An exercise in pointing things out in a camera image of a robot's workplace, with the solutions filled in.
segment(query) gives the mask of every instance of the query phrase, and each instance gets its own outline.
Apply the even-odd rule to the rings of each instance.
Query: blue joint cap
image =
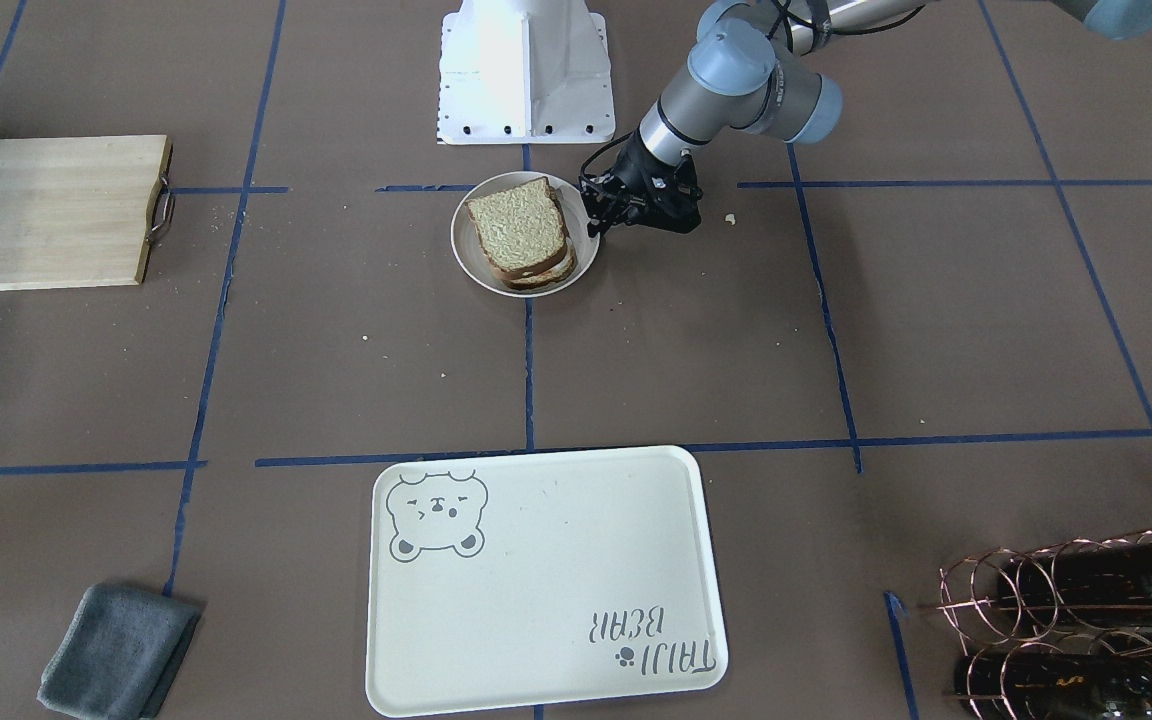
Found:
[[[1146,33],[1152,29],[1152,0],[1101,0],[1083,24],[1111,40]]]
[[[767,83],[774,67],[772,41],[744,20],[719,20],[687,54],[691,77],[714,94],[750,94]]]
[[[708,30],[714,26],[719,18],[727,14],[727,10],[735,8],[736,5],[749,5],[742,3],[741,0],[714,0],[714,3],[708,8],[705,8],[705,13],[700,15],[700,22],[696,23],[696,41],[700,41],[705,35],[708,35]]]
[[[836,82],[820,76],[820,96],[817,97],[812,116],[808,119],[803,129],[799,129],[799,135],[787,142],[803,142],[810,145],[824,141],[838,126],[839,118],[842,118],[842,90]]]

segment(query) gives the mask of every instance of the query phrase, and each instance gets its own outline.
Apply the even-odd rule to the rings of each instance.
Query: bear drawing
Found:
[[[394,518],[394,539],[389,553],[399,562],[411,562],[424,550],[456,551],[473,558],[483,550],[483,507],[488,487],[475,475],[425,473],[412,480],[403,478],[385,498],[385,510]]]

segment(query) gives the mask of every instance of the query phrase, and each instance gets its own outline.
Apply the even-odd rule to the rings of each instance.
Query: gray towel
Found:
[[[156,717],[200,612],[159,594],[92,585],[41,672],[38,702],[82,720]]]

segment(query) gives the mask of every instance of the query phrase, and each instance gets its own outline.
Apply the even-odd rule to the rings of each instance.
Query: robotic arm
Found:
[[[1084,26],[1121,40],[1152,29],[1152,0],[1052,0]],[[833,36],[869,35],[904,24],[924,0],[717,0],[696,28],[684,67],[634,132],[581,165],[579,189],[590,233],[647,225],[687,233],[700,223],[703,192],[695,151],[725,127],[782,142],[818,142],[842,114],[838,83],[812,73],[799,55]],[[876,26],[886,20],[895,22]],[[624,143],[600,174],[589,165]]]

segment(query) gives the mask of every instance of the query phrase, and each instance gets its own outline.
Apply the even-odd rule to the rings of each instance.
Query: round plate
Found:
[[[483,195],[509,190],[511,187],[518,187],[528,181],[535,181],[535,179],[547,179],[550,187],[554,188],[554,194],[558,196],[558,205],[563,210],[567,232],[571,234],[568,242],[571,242],[573,252],[576,253],[576,268],[562,282],[539,287],[536,290],[513,290],[511,287],[500,282],[492,274],[492,265],[488,264],[488,258],[483,253],[483,247],[479,245],[479,233],[477,233],[472,220],[470,220],[470,210],[467,209],[467,202]],[[594,263],[594,255],[598,253],[600,236],[589,237],[585,229],[588,226],[589,213],[585,211],[585,202],[581,199],[579,190],[576,190],[576,185],[573,185],[573,183],[563,179],[556,179],[550,174],[533,173],[531,170],[505,173],[502,176],[480,182],[456,206],[456,214],[452,215],[452,251],[456,255],[456,262],[461,264],[461,268],[465,271],[465,274],[473,278],[476,283],[488,288],[488,290],[498,291],[500,295],[508,295],[509,297],[541,297],[553,295],[553,293],[562,290],[562,288],[570,286],[573,282],[579,281],[581,275],[585,274],[585,270],[589,270],[589,266]]]

